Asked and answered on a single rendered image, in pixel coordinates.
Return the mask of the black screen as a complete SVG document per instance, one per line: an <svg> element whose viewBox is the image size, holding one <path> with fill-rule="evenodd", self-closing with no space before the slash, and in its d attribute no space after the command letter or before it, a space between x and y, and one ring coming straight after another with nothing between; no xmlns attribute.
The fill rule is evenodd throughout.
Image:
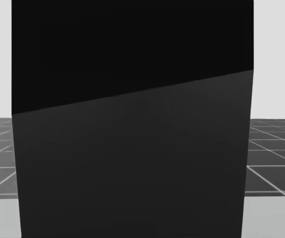
<svg viewBox="0 0 285 238"><path fill-rule="evenodd" d="M11 0L22 238L241 238L254 0Z"/></svg>

